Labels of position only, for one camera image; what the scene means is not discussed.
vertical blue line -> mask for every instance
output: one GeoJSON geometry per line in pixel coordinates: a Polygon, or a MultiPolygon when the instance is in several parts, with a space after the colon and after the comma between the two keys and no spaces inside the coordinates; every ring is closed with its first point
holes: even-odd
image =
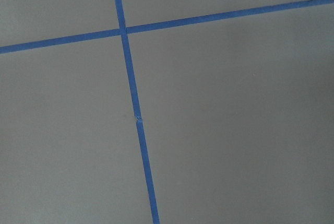
{"type": "Polygon", "coordinates": [[[123,51],[124,51],[124,57],[125,57],[127,77],[129,80],[131,99],[132,99],[132,104],[134,108],[134,114],[136,117],[137,133],[138,133],[138,138],[139,138],[142,163],[144,165],[147,191],[148,191],[148,195],[150,199],[150,207],[151,207],[153,224],[160,224],[157,200],[156,200],[156,195],[154,192],[153,179],[152,179],[152,173],[151,173],[151,167],[150,167],[150,160],[148,156],[146,139],[145,139],[144,126],[143,126],[142,119],[141,119],[141,112],[140,112],[140,106],[139,106],[139,98],[138,98],[138,92],[137,92],[135,73],[134,73],[134,68],[132,64],[129,39],[127,36],[127,31],[126,31],[122,0],[115,0],[115,5],[116,5],[117,16],[118,16],[118,23],[120,25],[120,34],[122,38],[122,45],[123,45],[123,51]]]}

gray floor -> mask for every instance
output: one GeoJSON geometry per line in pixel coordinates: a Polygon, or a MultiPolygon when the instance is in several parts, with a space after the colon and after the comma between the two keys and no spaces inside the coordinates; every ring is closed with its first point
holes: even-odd
{"type": "MultiPolygon", "coordinates": [[[[128,26],[301,0],[123,0],[128,26]]],[[[334,5],[129,36],[161,224],[333,223],[334,5]]],[[[2,0],[0,46],[118,28],[2,0]]],[[[120,37],[0,55],[0,223],[152,223],[120,37]]]]}

blue line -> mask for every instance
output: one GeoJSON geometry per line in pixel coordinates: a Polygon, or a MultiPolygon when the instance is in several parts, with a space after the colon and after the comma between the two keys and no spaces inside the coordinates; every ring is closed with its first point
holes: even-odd
{"type": "Polygon", "coordinates": [[[52,46],[52,45],[68,44],[68,43],[79,42],[79,41],[84,41],[84,40],[100,39],[100,38],[111,37],[111,36],[116,36],[116,35],[120,35],[119,29],[84,33],[84,34],[78,34],[78,35],[73,35],[73,36],[66,36],[66,37],[49,39],[49,40],[40,40],[40,41],[34,41],[34,42],[28,42],[28,43],[22,43],[22,44],[16,44],[16,45],[1,46],[0,54],[23,51],[23,50],[34,49],[34,48],[43,48],[43,47],[52,46]]]}
{"type": "Polygon", "coordinates": [[[120,25],[120,33],[121,33],[121,38],[122,38],[125,65],[126,65],[127,76],[129,80],[132,104],[134,108],[134,114],[137,120],[136,122],[137,133],[138,133],[138,138],[139,138],[142,163],[144,165],[144,173],[145,173],[145,178],[146,178],[147,191],[148,191],[148,195],[150,199],[152,220],[153,220],[153,224],[160,224],[156,194],[154,192],[150,160],[148,156],[146,139],[145,139],[144,126],[143,126],[142,119],[141,119],[139,98],[138,98],[134,68],[132,64],[129,39],[127,36],[127,30],[125,26],[125,18],[124,18],[122,0],[115,0],[115,5],[116,5],[117,16],[118,16],[118,23],[120,25]]]}
{"type": "Polygon", "coordinates": [[[274,6],[263,6],[263,7],[258,7],[258,8],[245,9],[245,10],[229,11],[226,13],[204,15],[204,16],[198,16],[198,17],[192,17],[192,18],[177,19],[177,20],[157,22],[157,23],[151,23],[151,24],[140,25],[140,26],[133,26],[133,27],[127,28],[127,33],[152,31],[152,30],[158,30],[158,29],[163,29],[163,28],[179,27],[179,26],[203,23],[203,22],[208,22],[208,21],[230,19],[230,18],[236,18],[236,17],[255,15],[255,14],[271,13],[273,11],[282,11],[282,10],[289,10],[289,9],[295,9],[295,8],[308,7],[308,6],[325,5],[325,4],[331,4],[331,3],[334,3],[334,0],[310,0],[310,1],[285,3],[285,4],[280,4],[280,5],[274,5],[274,6]]]}

blue tape strip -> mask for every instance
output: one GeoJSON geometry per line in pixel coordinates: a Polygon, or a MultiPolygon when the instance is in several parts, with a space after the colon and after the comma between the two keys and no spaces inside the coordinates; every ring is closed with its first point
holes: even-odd
{"type": "Polygon", "coordinates": [[[34,48],[43,48],[43,47],[52,46],[52,45],[68,44],[68,43],[79,42],[79,41],[84,41],[84,40],[94,40],[94,39],[112,37],[112,36],[117,36],[117,35],[120,35],[120,30],[113,29],[113,30],[107,30],[107,31],[91,32],[91,33],[84,33],[84,34],[78,34],[78,35],[73,35],[73,36],[66,36],[66,37],[61,37],[61,38],[56,38],[56,39],[40,40],[40,41],[23,43],[23,44],[1,46],[0,54],[23,51],[23,50],[34,49],[34,48]]]}
{"type": "Polygon", "coordinates": [[[263,7],[258,7],[258,8],[245,9],[245,10],[229,11],[226,13],[170,20],[170,21],[157,22],[157,23],[146,24],[146,25],[141,25],[141,26],[133,26],[133,27],[127,28],[127,33],[152,31],[152,30],[158,30],[158,29],[163,29],[163,28],[179,27],[179,26],[203,23],[203,22],[208,22],[208,21],[230,19],[230,18],[236,18],[236,17],[255,15],[255,14],[271,13],[273,11],[282,11],[282,10],[289,10],[289,9],[295,9],[295,8],[308,7],[308,6],[325,5],[325,4],[331,4],[331,3],[334,3],[334,0],[310,0],[310,1],[299,1],[299,2],[274,5],[274,6],[263,6],[263,7]]]}
{"type": "Polygon", "coordinates": [[[117,16],[118,16],[118,23],[120,25],[120,33],[121,33],[121,38],[122,38],[125,65],[126,65],[127,76],[129,80],[132,104],[134,108],[134,114],[137,120],[136,122],[137,133],[138,133],[138,138],[139,138],[142,163],[144,165],[144,173],[145,173],[145,178],[146,178],[147,191],[148,191],[148,195],[150,199],[152,219],[153,219],[154,224],[160,224],[156,194],[154,192],[154,186],[153,186],[150,160],[149,160],[147,145],[146,145],[144,126],[143,126],[142,119],[141,119],[139,98],[138,98],[134,68],[132,64],[129,39],[127,36],[127,29],[125,26],[125,18],[124,18],[122,0],[115,0],[115,5],[116,5],[117,16]]]}

horizontal blue line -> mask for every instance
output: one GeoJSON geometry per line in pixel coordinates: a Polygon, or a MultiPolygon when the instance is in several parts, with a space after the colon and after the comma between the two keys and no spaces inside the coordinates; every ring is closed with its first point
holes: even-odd
{"type": "Polygon", "coordinates": [[[325,4],[331,4],[331,3],[334,3],[334,0],[310,0],[310,1],[285,3],[285,4],[280,4],[280,5],[274,5],[274,6],[263,6],[263,7],[258,7],[258,8],[245,9],[245,10],[229,11],[226,13],[170,20],[170,21],[151,23],[151,24],[146,24],[146,25],[141,25],[141,26],[133,26],[133,27],[127,28],[127,33],[152,31],[152,30],[158,30],[158,29],[163,29],[163,28],[179,27],[179,26],[203,23],[203,22],[208,22],[208,21],[230,19],[230,18],[236,18],[236,17],[255,15],[255,14],[271,13],[273,11],[282,11],[282,10],[289,10],[289,9],[295,9],[295,8],[308,7],[308,6],[325,5],[325,4]]]}
{"type": "Polygon", "coordinates": [[[52,46],[52,45],[68,44],[68,43],[85,41],[85,40],[94,40],[94,39],[106,38],[106,37],[117,36],[117,35],[120,35],[120,30],[112,29],[112,30],[106,30],[106,31],[100,31],[100,32],[91,32],[91,33],[84,33],[84,34],[78,34],[78,35],[73,35],[73,36],[66,36],[66,37],[49,39],[49,40],[40,40],[40,41],[33,41],[33,42],[28,42],[28,43],[16,44],[16,45],[1,46],[0,54],[23,51],[23,50],[34,49],[34,48],[43,48],[43,47],[52,46]]]}

